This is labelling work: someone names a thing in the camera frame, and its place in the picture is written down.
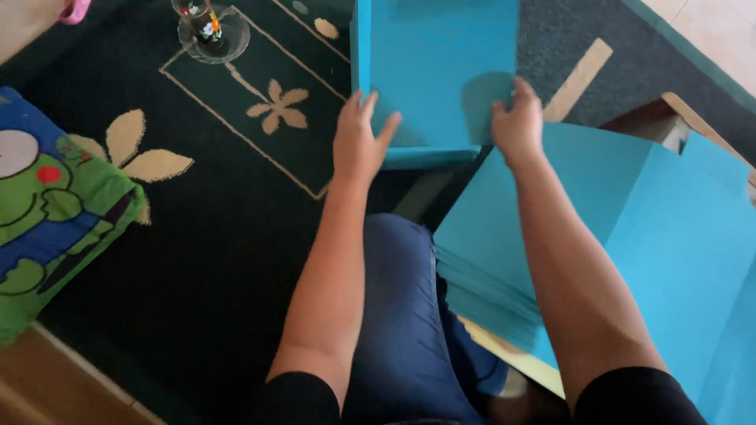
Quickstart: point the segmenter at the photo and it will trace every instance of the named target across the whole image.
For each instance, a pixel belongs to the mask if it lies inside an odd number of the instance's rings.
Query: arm
[[[541,102],[522,79],[513,109],[493,106],[493,137],[515,176],[538,305],[571,408],[605,372],[666,371],[640,310],[609,255],[581,221],[543,152]]]
[[[378,138],[370,118],[377,95],[356,92],[339,116],[333,180],[318,235],[297,282],[268,381],[303,371],[325,381],[343,407],[362,325],[365,265],[362,230],[367,190],[399,124],[395,113]]]

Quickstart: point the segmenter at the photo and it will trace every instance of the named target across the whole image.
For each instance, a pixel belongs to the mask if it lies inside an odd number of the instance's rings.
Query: glass
[[[239,57],[249,44],[249,24],[236,8],[209,0],[171,0],[181,15],[178,39],[184,50],[205,64],[223,64]]]

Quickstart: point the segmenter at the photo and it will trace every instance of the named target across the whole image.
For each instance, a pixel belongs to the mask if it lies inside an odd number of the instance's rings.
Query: stack of blue paper
[[[756,352],[749,168],[718,155],[719,147],[696,134],[678,155],[627,135],[548,123],[544,149],[578,214],[627,281],[672,374],[709,417],[733,416],[736,410],[725,406],[732,399],[716,402],[705,394],[753,387],[742,377],[737,383],[721,378],[712,372],[715,364],[740,361],[728,366],[730,375],[756,377],[754,358],[744,355]],[[435,241],[451,308],[557,368],[525,258],[514,178],[497,150]],[[752,412],[750,404],[740,406]]]
[[[380,92],[373,129],[404,121],[384,169],[474,159],[489,142],[491,102],[508,99],[518,0],[357,0],[352,85]]]

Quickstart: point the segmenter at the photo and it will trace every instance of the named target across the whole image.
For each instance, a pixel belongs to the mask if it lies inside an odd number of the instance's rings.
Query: frog eye
[[[34,164],[39,152],[37,139],[18,130],[0,131],[0,178],[17,174]]]

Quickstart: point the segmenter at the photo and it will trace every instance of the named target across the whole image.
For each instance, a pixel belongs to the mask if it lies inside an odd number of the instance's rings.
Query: black sleeve
[[[703,425],[706,421],[668,373],[622,368],[588,384],[575,404],[575,423]]]
[[[249,415],[242,423],[254,425],[336,425],[339,402],[321,378],[305,372],[289,372],[262,386]]]

